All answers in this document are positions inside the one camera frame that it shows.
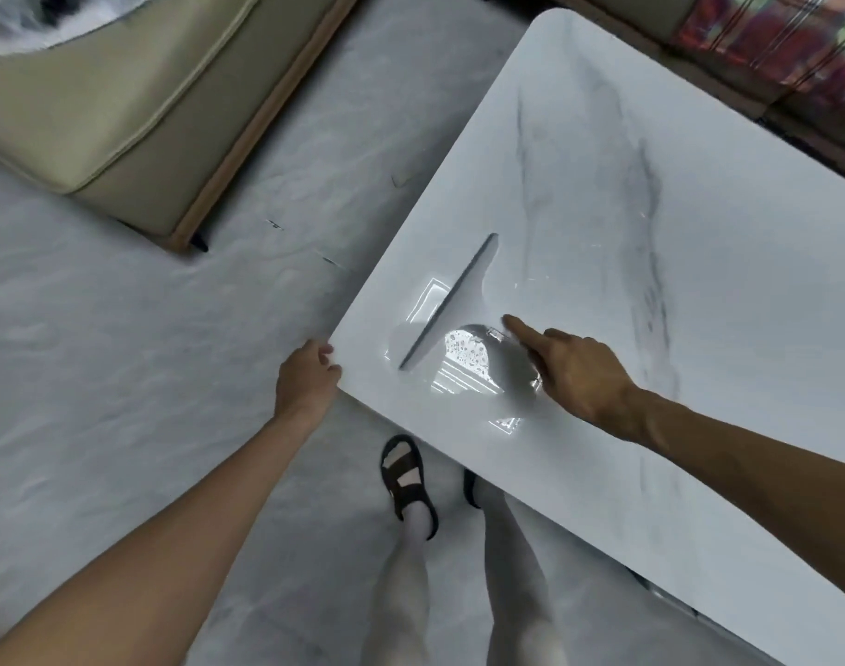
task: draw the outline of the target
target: person's right arm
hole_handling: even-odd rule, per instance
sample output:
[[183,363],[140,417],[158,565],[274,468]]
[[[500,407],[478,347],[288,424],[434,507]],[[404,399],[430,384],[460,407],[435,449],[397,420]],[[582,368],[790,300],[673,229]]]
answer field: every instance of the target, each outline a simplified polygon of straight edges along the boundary
[[667,458],[750,515],[845,593],[845,463],[695,413],[639,388],[614,352],[513,316],[544,389],[587,423]]

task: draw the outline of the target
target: foot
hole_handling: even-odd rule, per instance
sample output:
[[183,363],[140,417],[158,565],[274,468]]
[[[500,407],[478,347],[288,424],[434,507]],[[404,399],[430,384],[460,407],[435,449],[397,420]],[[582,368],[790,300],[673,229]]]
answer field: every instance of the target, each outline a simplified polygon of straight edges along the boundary
[[462,494],[466,496],[466,502],[471,504],[476,510],[481,508],[475,502],[475,480],[478,475],[472,470],[462,471]]
[[383,448],[380,458],[380,473],[383,483],[395,503],[395,514],[404,520],[404,510],[412,503],[423,503],[431,514],[431,533],[428,539],[438,532],[438,513],[425,490],[423,457],[412,437],[400,434],[392,437]]

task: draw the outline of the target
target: red plaid fabric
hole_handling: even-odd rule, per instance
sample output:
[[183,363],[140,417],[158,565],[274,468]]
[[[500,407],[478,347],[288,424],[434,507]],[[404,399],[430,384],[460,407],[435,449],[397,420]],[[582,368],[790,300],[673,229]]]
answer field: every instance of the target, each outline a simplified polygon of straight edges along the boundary
[[845,0],[698,0],[677,43],[845,110]]

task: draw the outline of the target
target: forearm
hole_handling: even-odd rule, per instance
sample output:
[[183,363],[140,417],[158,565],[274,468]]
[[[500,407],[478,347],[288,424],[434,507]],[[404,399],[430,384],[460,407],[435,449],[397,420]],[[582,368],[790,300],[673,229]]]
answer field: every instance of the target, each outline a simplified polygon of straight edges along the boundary
[[721,423],[646,391],[631,440],[746,512],[845,592],[845,464]]
[[0,666],[175,666],[310,430],[269,424],[65,582],[0,641]]

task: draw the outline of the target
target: black sandal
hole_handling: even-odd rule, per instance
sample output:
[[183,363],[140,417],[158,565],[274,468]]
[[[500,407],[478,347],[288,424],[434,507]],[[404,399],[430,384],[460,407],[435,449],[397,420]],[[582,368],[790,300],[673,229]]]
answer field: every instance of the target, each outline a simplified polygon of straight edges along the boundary
[[476,510],[481,508],[475,502],[475,480],[478,475],[472,470],[462,471],[462,494],[466,496],[466,502],[471,504]]
[[[406,442],[410,447],[410,451],[401,458],[395,460],[389,467],[383,467],[385,457],[391,453],[395,447],[401,442]],[[438,533],[438,513],[435,511],[435,505],[431,503],[429,494],[425,490],[425,474],[423,472],[423,457],[420,454],[420,449],[412,437],[406,434],[395,435],[383,447],[383,454],[379,458],[379,470],[383,476],[383,483],[391,493],[391,499],[395,503],[395,514],[398,519],[404,520],[404,508],[415,502],[424,503],[429,508],[431,514],[431,533],[428,539],[435,537]],[[403,477],[410,470],[420,471],[420,483],[410,484],[409,486],[402,486],[398,479]]]

